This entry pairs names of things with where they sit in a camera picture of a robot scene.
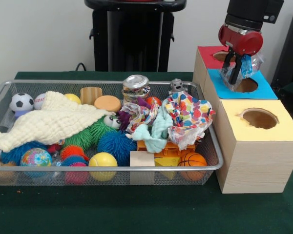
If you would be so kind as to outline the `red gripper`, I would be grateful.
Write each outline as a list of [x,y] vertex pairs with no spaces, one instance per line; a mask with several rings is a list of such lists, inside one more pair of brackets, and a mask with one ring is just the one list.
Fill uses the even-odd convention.
[[235,62],[229,78],[229,84],[234,85],[241,70],[242,55],[253,56],[258,53],[263,45],[263,37],[261,32],[245,30],[224,23],[219,29],[218,38],[222,45],[229,47],[222,70],[227,70],[230,63]]

